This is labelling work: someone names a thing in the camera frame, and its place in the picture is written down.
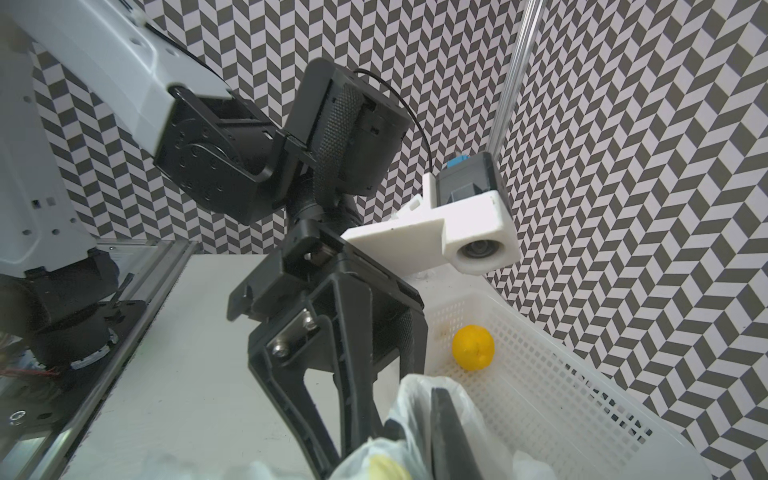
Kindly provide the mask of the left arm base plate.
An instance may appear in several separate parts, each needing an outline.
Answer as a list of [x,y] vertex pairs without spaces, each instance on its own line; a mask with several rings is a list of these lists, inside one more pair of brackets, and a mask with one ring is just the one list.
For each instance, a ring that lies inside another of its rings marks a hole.
[[103,301],[83,323],[1,349],[1,439],[58,430],[104,384],[143,321],[147,303]]

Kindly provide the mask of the white plastic basket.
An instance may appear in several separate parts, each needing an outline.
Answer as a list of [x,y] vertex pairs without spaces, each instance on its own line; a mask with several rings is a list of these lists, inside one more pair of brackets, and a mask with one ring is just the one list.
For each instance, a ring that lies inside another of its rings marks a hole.
[[[444,265],[409,278],[425,304],[425,372],[460,383],[511,451],[559,479],[707,479],[697,450],[614,381],[511,307],[482,277]],[[489,367],[462,369],[451,344],[478,325],[493,337]]]

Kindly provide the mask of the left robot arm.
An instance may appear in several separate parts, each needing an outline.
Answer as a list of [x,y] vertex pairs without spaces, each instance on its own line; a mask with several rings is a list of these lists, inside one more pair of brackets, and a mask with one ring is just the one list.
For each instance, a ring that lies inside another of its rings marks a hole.
[[28,46],[66,65],[200,207],[249,225],[285,211],[283,244],[233,292],[229,319],[260,321],[248,365],[317,478],[382,434],[374,380],[425,365],[416,290],[344,240],[361,220],[412,110],[360,69],[312,60],[286,124],[149,24],[131,1],[1,5],[1,329],[37,369],[1,373],[2,434],[42,431],[45,470],[68,449],[143,328],[148,307],[85,230],[38,118]]

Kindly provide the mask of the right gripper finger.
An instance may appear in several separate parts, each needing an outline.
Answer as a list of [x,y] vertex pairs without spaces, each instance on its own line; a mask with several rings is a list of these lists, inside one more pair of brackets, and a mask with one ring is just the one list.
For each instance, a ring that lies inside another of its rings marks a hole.
[[481,479],[453,400],[447,389],[433,388],[430,396],[431,464],[438,480]]

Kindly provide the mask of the yellow peach left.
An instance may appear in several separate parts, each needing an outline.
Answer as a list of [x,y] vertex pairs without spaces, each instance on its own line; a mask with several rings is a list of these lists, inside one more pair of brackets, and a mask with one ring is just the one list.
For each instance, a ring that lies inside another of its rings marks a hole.
[[486,328],[467,325],[455,333],[451,353],[462,369],[480,371],[491,365],[495,356],[495,342]]

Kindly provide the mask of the lemon print plastic bag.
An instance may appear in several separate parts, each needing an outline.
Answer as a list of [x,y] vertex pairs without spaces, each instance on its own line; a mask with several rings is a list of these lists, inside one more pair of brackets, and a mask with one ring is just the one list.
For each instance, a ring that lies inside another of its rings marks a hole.
[[370,438],[332,471],[332,479],[434,479],[430,434],[431,391],[450,393],[481,479],[555,479],[554,468],[492,433],[466,389],[444,376],[409,374],[400,381],[383,437]]

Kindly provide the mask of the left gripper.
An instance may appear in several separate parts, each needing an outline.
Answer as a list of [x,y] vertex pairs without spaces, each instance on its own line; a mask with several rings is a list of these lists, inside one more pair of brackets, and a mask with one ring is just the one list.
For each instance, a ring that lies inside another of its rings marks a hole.
[[302,220],[229,294],[226,317],[258,322],[248,366],[317,479],[382,431],[376,373],[423,374],[424,302],[327,226]]

